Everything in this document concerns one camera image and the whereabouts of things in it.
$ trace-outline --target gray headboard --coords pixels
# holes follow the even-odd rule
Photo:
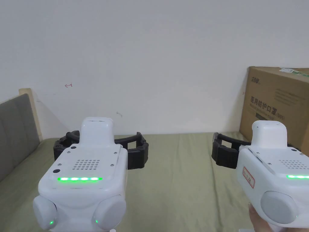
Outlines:
[[[0,104],[0,181],[39,143],[29,95],[22,94]]]

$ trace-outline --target red label sticker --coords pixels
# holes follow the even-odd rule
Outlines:
[[[254,188],[255,179],[253,178],[253,176],[250,174],[250,172],[248,172],[248,170],[245,167],[243,168],[243,176],[246,178],[246,180],[251,185],[251,187]]]

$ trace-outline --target white wall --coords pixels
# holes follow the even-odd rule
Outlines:
[[[308,67],[308,8],[0,1],[0,101],[32,88],[44,138],[86,116],[113,118],[116,134],[236,131],[248,66]]]

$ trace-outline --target human hand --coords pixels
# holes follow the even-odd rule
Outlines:
[[[256,212],[252,204],[249,204],[249,217],[253,224],[255,232],[273,232],[269,224],[262,219]],[[286,228],[286,232],[309,232],[309,229],[299,229],[299,228]]]

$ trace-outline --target round gray button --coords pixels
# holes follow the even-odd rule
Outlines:
[[[293,199],[280,192],[265,192],[261,198],[261,208],[267,217],[280,224],[289,224],[298,215]]]

